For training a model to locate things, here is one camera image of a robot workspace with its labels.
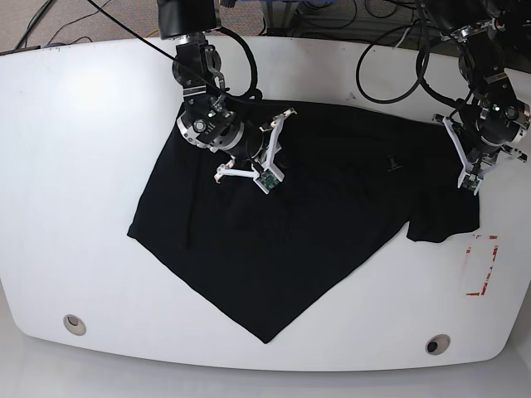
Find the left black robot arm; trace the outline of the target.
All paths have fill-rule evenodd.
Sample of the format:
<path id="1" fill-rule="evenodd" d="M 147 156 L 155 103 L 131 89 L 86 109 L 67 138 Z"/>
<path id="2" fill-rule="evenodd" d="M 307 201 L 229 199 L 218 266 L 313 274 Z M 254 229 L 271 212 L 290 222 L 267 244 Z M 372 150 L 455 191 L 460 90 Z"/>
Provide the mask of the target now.
<path id="1" fill-rule="evenodd" d="M 515 144 L 530 128 L 530 106 L 518 99 L 505 71 L 504 48 L 530 56 L 530 3 L 528 1 L 417 1 L 421 41 L 415 72 L 417 79 L 400 102 L 417 87 L 459 115 L 436 115 L 449 134 L 462 169 L 458 187 L 479 190 L 485 175 L 498 162 L 499 153 L 526 161 Z M 425 74 L 431 50 L 445 41 L 460 52 L 460 73 L 468 84 L 464 99 L 452 99 L 432 89 Z"/>

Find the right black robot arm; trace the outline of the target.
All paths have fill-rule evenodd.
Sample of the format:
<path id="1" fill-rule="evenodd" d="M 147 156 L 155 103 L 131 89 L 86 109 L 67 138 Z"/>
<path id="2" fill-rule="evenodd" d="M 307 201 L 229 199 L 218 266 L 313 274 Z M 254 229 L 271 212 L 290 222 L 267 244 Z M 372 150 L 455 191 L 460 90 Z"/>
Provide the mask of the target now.
<path id="1" fill-rule="evenodd" d="M 250 178 L 264 193 L 269 193 L 285 178 L 275 164 L 281 150 L 279 136 L 295 109 L 283 109 L 264 123 L 249 120 L 251 108 L 262 94 L 257 88 L 256 59 L 246 41 L 221 24 L 218 1 L 166 1 L 158 5 L 161 39 L 176 41 L 173 76 L 183 88 L 183 111 L 176 127 L 191 145 L 213 153 L 224 152 L 230 160 L 220 165 L 214 176 Z M 232 96 L 222 73 L 222 60 L 206 34 L 219 31 L 242 48 L 251 69 L 247 91 Z"/>

